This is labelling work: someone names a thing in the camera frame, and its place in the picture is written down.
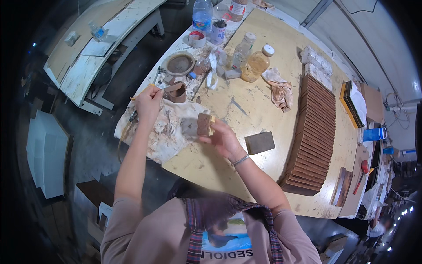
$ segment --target white wall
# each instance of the white wall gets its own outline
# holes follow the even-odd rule
[[[351,12],[362,9],[372,10],[375,3],[375,0],[342,1]],[[301,23],[319,1],[270,0],[268,2]],[[381,2],[377,3],[373,13],[359,12],[351,16],[369,40],[402,101],[422,98],[420,78],[417,74],[412,54],[399,28]],[[322,13],[309,30],[342,57],[341,52],[334,43],[340,47],[354,63],[368,85],[380,89],[384,100],[388,93],[393,92],[388,79],[370,49],[335,3],[332,3]],[[389,97],[388,101],[390,104],[395,103],[392,96]],[[389,127],[390,137],[395,148],[400,150],[415,148],[415,116],[414,112],[411,113],[409,111],[410,122],[400,121],[400,123],[393,123],[395,120],[393,113],[385,111],[385,123]],[[404,113],[401,113],[399,118],[406,119]]]

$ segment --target bangle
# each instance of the bangle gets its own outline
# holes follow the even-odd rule
[[[244,157],[243,157],[243,158],[241,158],[240,160],[238,160],[238,161],[236,161],[236,162],[233,162],[233,163],[232,163],[232,166],[234,167],[234,166],[238,165],[239,163],[241,163],[242,161],[247,160],[248,158],[249,158],[249,154],[246,154],[246,156],[244,156]]]

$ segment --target concrete floor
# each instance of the concrete floor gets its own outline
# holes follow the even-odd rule
[[[123,94],[117,96],[117,101],[114,102],[121,105],[115,107],[117,108],[115,112],[104,110],[101,116],[96,116],[79,109],[71,102],[65,104],[61,101],[57,104],[55,110],[57,119],[65,130],[74,136],[67,188],[69,199],[72,201],[71,215],[80,254],[85,251],[85,241],[89,234],[87,233],[87,216],[73,202],[74,186],[79,182],[96,179],[114,192],[117,172],[120,168],[117,159],[119,140],[114,137],[114,129],[125,110],[129,96],[133,95],[146,74],[176,37],[176,35],[166,33],[164,39],[161,40],[147,35],[139,42],[138,48],[132,51],[114,77],[109,87],[110,92],[105,95],[112,100],[116,98],[113,91]],[[127,149],[128,146],[123,143],[120,149],[122,158]],[[178,178],[177,175],[162,169],[159,164],[147,161],[142,197],[146,214],[165,203],[169,190]],[[325,245],[329,237],[336,234],[343,233],[349,237],[346,248],[337,263],[344,263],[356,248],[357,235],[332,220],[303,216],[297,216],[297,219],[315,244]]]

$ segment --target hand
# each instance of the hand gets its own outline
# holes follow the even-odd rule
[[[231,163],[246,156],[246,151],[229,125],[216,118],[215,123],[211,123],[211,128],[215,130],[214,134],[210,137],[199,136],[200,141],[213,144],[218,153],[230,160]]]
[[[139,123],[149,131],[157,120],[160,111],[160,101],[164,90],[157,86],[148,86],[135,100],[135,108],[138,112]]]

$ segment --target hammer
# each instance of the hammer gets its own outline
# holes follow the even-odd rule
[[[362,175],[360,176],[359,182],[357,183],[357,186],[354,189],[353,194],[357,193],[357,190],[359,189],[359,185],[363,179],[363,176],[369,172],[368,161],[367,160],[362,161],[362,163],[360,164],[360,168],[362,169]]]

